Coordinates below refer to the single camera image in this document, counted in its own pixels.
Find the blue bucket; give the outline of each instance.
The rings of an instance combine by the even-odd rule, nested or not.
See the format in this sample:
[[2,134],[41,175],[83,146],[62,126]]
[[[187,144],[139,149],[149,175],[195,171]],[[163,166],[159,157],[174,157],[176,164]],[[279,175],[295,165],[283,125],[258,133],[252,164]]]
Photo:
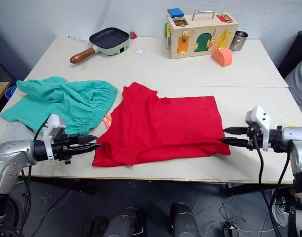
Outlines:
[[6,90],[5,92],[5,97],[9,100],[12,95],[14,94],[15,90],[16,90],[17,86],[14,85],[14,86],[11,86],[9,89]]

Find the green door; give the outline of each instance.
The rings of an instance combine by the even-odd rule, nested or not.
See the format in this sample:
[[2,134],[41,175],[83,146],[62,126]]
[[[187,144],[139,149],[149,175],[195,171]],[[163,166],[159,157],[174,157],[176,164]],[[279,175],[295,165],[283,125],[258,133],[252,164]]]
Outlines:
[[196,43],[198,44],[197,49],[195,49],[195,52],[203,52],[208,51],[209,46],[207,47],[207,42],[211,40],[211,34],[209,33],[203,33],[200,36],[198,36]]

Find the gray floor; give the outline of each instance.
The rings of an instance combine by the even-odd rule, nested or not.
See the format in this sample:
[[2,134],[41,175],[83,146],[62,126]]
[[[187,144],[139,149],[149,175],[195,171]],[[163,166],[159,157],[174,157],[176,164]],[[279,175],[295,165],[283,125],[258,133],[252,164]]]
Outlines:
[[[36,237],[79,237],[85,220],[97,216],[109,218],[130,206],[142,207],[147,213],[149,237],[169,237],[166,227],[170,205],[183,202],[188,205],[197,220],[202,237],[213,221],[224,222],[219,208],[228,208],[227,217],[237,221],[240,229],[260,231],[271,229],[266,206],[259,193],[222,198],[218,185],[189,182],[148,182],[148,181],[95,181],[97,192],[93,196],[72,191],[68,200],[45,217]],[[17,185],[11,196],[23,204],[24,184]],[[32,182],[32,210],[23,234],[30,237],[39,225],[41,215],[66,189]],[[282,236],[287,236],[287,228],[280,228]],[[207,236],[223,236],[223,226],[214,223]],[[272,237],[274,232],[243,233],[241,237]]]

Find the green cloth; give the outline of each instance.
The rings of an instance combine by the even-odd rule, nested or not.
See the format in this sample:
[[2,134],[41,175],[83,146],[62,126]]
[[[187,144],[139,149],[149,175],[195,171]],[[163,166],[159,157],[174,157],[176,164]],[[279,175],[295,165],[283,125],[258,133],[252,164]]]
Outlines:
[[66,82],[60,77],[18,81],[27,95],[4,111],[1,117],[21,121],[37,131],[49,114],[67,123],[67,134],[87,134],[96,127],[112,106],[117,89],[106,81]]

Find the yellow panel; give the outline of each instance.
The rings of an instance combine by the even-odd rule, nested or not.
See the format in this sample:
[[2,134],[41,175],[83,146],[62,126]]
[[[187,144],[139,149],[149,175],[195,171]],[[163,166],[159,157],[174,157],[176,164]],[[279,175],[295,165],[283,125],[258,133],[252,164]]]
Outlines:
[[186,42],[183,42],[183,37],[179,37],[179,41],[177,44],[177,53],[183,52],[186,53],[187,52],[187,48],[189,46],[189,36],[186,36]]
[[219,40],[218,40],[218,45],[217,45],[217,49],[222,49],[222,48],[225,48],[227,43],[228,43],[228,40],[230,38],[230,34],[231,32],[226,29],[224,30],[220,36],[219,36]]

